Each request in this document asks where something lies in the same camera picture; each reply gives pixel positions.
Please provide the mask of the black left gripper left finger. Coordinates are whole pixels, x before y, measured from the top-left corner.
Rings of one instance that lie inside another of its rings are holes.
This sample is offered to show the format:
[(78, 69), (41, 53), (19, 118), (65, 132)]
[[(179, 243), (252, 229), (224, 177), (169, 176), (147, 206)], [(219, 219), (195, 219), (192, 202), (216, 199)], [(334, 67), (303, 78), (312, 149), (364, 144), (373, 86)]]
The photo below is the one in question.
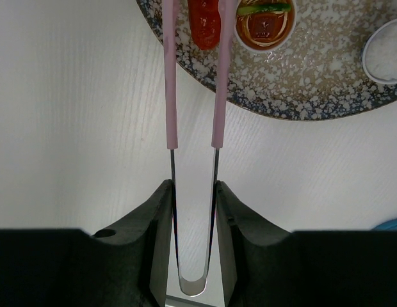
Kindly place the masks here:
[(0, 306), (164, 306), (172, 189), (93, 235), (0, 229)]

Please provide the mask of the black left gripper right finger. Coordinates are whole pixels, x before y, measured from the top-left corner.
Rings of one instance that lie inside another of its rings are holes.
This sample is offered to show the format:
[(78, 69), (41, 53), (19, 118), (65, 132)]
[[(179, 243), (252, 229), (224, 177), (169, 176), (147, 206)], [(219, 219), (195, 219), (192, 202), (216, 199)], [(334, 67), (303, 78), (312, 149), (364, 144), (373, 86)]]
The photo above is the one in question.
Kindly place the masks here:
[(287, 232), (216, 185), (227, 306), (397, 306), (397, 231)]

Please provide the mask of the pink metal tongs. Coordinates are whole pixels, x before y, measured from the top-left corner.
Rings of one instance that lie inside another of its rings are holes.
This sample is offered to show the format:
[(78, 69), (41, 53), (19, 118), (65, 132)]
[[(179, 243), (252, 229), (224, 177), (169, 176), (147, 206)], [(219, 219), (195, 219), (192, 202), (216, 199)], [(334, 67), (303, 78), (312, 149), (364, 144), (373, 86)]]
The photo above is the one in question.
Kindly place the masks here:
[(214, 115), (206, 118), (205, 136), (211, 145), (203, 148), (203, 138), (178, 140), (176, 84), (176, 20), (177, 1), (163, 1), (163, 51), (165, 69), (166, 142), (170, 151), (173, 185), (174, 243), (177, 277), (181, 292), (198, 296), (206, 289), (216, 208), (216, 182), (220, 149), (225, 129), (227, 81), (231, 63), (235, 1), (219, 1), (217, 12), (221, 17), (216, 66), (216, 93)]

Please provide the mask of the red sausage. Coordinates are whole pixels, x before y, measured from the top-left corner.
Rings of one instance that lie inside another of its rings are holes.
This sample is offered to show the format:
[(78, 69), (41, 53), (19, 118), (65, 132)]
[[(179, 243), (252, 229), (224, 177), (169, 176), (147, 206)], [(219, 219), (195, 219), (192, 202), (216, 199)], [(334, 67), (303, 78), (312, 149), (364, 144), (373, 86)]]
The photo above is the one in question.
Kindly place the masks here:
[(191, 37), (199, 49), (215, 48), (220, 41), (221, 19), (217, 0), (188, 0)]

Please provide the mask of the blue lunch box lid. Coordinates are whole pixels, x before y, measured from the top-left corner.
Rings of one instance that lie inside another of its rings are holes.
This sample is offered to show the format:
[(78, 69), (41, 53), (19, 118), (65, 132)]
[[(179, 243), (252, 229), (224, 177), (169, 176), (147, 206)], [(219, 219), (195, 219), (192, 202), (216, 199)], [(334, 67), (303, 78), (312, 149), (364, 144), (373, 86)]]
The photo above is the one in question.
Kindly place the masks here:
[(397, 231), (397, 218), (377, 225), (376, 227), (374, 227), (374, 230)]

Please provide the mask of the small noodle sauce cup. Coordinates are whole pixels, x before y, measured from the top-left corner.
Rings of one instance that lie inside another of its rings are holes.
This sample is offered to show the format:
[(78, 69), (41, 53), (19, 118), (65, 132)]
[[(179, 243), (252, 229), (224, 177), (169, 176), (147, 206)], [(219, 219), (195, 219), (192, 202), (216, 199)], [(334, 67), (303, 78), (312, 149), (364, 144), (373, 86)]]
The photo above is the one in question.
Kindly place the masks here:
[(248, 51), (274, 51), (291, 37), (296, 14), (295, 1), (238, 1), (234, 34)]

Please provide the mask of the small white rice cup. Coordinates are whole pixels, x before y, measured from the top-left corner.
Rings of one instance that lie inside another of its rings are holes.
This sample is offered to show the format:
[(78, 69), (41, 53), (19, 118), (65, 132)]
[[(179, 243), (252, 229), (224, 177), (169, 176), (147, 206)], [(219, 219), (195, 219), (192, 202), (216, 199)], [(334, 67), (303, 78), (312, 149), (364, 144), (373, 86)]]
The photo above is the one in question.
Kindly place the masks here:
[(397, 19), (378, 28), (361, 52), (362, 68), (374, 82), (397, 84)]

